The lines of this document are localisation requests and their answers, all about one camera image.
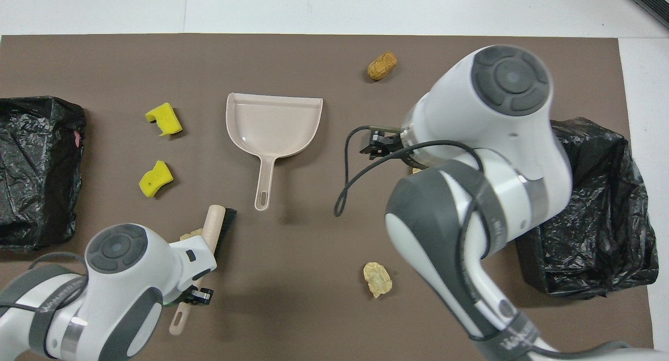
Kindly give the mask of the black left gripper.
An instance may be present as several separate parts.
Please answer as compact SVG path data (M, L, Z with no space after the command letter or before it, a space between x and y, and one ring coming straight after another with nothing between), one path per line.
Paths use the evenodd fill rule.
M189 287L181 294L181 303L187 305L209 305L214 290L208 288Z

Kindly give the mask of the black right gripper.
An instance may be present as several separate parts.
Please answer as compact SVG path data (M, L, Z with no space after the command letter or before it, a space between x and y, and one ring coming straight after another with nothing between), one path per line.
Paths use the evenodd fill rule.
M375 159L389 156L405 147L400 130L369 130L362 140L359 153Z

